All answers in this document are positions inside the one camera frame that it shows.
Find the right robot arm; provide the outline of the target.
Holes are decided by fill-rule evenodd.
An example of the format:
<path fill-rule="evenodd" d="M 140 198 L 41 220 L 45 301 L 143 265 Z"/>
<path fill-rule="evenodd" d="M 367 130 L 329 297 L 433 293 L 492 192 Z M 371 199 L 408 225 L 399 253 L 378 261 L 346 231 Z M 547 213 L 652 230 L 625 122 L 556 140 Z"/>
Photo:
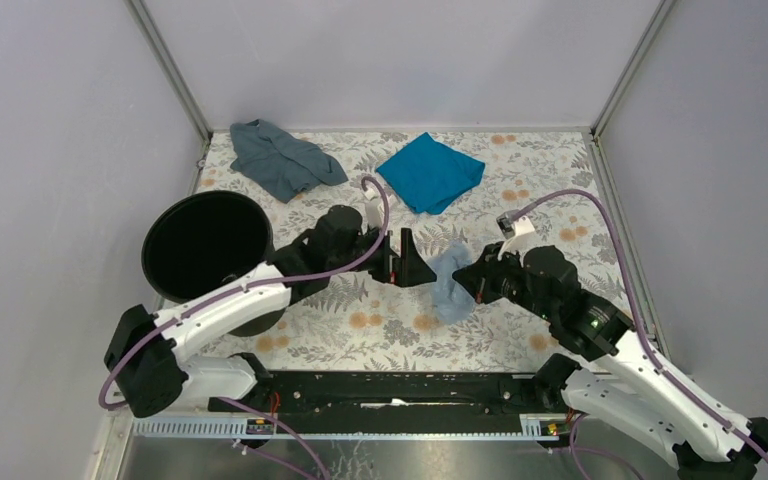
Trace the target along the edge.
<path fill-rule="evenodd" d="M 768 419 L 747 418 L 689 380 L 607 299 L 584 289 L 554 246 L 524 255 L 487 246 L 452 275 L 478 303 L 506 299 L 548 321 L 567 355 L 538 371 L 535 402 L 565 405 L 661 457 L 681 479 L 751 479 L 768 452 Z"/>

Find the black ribbed trash bin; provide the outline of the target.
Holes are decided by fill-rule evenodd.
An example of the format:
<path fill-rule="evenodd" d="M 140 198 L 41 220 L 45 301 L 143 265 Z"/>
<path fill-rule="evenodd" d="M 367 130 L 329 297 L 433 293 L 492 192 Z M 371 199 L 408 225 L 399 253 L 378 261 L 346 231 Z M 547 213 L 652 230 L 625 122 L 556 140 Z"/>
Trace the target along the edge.
<path fill-rule="evenodd" d="M 192 195 L 167 209 L 142 246 L 144 276 L 164 299 L 197 299 L 254 269 L 274 251 L 264 209 L 231 191 Z"/>

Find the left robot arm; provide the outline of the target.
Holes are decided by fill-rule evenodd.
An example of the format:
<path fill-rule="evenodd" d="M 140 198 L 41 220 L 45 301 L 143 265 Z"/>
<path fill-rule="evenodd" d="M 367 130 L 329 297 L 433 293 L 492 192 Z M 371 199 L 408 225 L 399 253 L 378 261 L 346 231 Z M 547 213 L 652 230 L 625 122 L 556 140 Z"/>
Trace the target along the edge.
<path fill-rule="evenodd" d="M 232 331 L 257 335 L 292 305 L 324 290 L 331 277 L 365 272 L 400 288 L 435 282 L 410 229 L 393 249 L 387 223 L 364 228 L 361 214 L 338 205 L 253 270 L 208 294 L 150 313 L 122 313 L 104 356 L 109 371 L 99 393 L 107 410 L 156 415 L 186 397 L 234 399 L 256 411 L 269 401 L 265 371 L 247 356 L 203 357 L 200 350 Z"/>

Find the light blue trash bag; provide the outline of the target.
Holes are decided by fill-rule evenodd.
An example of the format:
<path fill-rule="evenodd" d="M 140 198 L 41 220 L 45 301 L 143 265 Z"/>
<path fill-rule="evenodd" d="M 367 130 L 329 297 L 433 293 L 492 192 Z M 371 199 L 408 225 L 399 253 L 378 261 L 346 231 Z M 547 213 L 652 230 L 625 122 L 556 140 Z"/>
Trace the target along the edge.
<path fill-rule="evenodd" d="M 437 279 L 431 287 L 431 302 L 435 316 L 444 325 L 454 325 L 467 319 L 475 308 L 475 300 L 457 283 L 453 274 L 473 263 L 470 250 L 464 243 L 452 243 L 446 250 L 429 261 Z"/>

